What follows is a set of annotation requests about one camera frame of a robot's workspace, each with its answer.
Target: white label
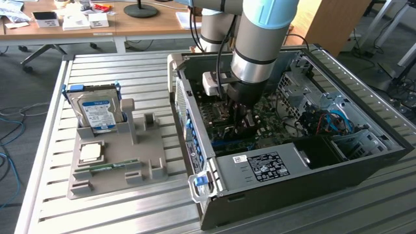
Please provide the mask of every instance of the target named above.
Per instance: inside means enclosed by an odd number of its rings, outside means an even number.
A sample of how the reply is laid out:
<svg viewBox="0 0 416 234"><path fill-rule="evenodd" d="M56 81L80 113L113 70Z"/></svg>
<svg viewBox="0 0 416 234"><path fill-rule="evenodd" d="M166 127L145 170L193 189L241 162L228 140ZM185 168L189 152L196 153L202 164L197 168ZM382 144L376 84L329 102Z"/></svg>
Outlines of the white label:
<svg viewBox="0 0 416 234"><path fill-rule="evenodd" d="M233 162L234 163L246 162L246 155L234 156L233 157Z"/></svg>
<svg viewBox="0 0 416 234"><path fill-rule="evenodd" d="M84 112L88 118L89 125L96 130L104 130L116 126L116 120L112 112L109 101L90 101L82 103Z"/></svg>
<svg viewBox="0 0 416 234"><path fill-rule="evenodd" d="M110 36L112 33L93 33L94 36Z"/></svg>

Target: hard drive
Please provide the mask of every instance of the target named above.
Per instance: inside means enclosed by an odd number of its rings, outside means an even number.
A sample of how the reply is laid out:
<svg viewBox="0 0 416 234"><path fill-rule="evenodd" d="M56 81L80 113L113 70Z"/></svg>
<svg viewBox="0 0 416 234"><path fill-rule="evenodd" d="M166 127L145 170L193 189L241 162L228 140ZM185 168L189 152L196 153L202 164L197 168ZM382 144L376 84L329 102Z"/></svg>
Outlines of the hard drive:
<svg viewBox="0 0 416 234"><path fill-rule="evenodd" d="M125 117L120 108L120 84L72 85L62 95L76 113L80 127L90 127L93 133L116 131L116 123L124 122Z"/></svg>

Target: aluminum slotted table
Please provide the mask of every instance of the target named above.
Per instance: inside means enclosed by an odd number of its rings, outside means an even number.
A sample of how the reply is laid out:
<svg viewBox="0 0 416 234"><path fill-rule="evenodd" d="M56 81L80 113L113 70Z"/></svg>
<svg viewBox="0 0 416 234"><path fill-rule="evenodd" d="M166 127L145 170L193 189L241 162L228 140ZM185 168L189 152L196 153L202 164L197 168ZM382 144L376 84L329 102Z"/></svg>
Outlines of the aluminum slotted table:
<svg viewBox="0 0 416 234"><path fill-rule="evenodd" d="M62 61L14 233L316 234L406 233L414 230L416 151L357 187L209 232L200 230L168 99L166 56L182 52L81 55ZM416 145L414 125L324 51L313 54ZM134 99L134 116L154 112L160 119L169 178L158 184L69 200L65 194L77 120L60 95L60 87L77 83L105 84L114 80L122 86L122 98ZM328 86L326 82L322 78L320 85Z"/></svg>

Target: gray floor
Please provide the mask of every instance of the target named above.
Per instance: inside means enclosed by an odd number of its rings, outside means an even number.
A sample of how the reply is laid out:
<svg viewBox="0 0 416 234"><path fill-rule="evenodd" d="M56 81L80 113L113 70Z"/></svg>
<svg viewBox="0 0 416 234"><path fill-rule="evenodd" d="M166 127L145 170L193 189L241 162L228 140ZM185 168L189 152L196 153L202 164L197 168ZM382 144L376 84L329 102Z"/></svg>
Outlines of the gray floor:
<svg viewBox="0 0 416 234"><path fill-rule="evenodd" d="M368 18L362 18L357 26L357 34L364 33L373 14ZM376 54L372 58L374 62L388 63L394 67L396 63L404 56L405 52L413 45L416 38L414 32L409 32L402 28L397 28L393 35L382 46L385 54ZM154 41L148 50L168 50L185 49L192 44L192 40L161 40ZM70 54L94 54L94 53L114 53L113 43L97 43L100 51L89 48L88 44L65 45L64 50ZM144 49L149 45L149 41L142 41L133 46ZM36 50L38 46L30 46L29 50ZM48 51L40 58L37 58L29 65L34 72L26 74L21 71L18 62L25 58L28 53L17 50L17 47L9 47L6 54L0 56L0 109L14 106L26 106L37 102L49 101L52 96L52 89L54 85L56 75L58 72L61 55L57 51ZM345 64L352 72L357 72L366 68L370 64L350 54L340 54L338 60ZM365 70L358 74L362 78L378 79L385 74L378 72L378 68ZM416 69L412 70L412 77L416 77ZM45 116L28 117L25 120L24 135L6 145L6 150L14 160L17 171L24 184L28 182L28 177L32 168L32 162L36 154L37 143L42 130ZM0 136L5 135L13 124L0 122ZM0 175L4 173L4 168L0 168ZM0 183L0 203L13 195L16 191L16 181L13 174L9 173L5 180ZM24 188L12 203L20 203L24 197ZM2 208L0 210L0 233L9 234L14 230L20 207Z"/></svg>

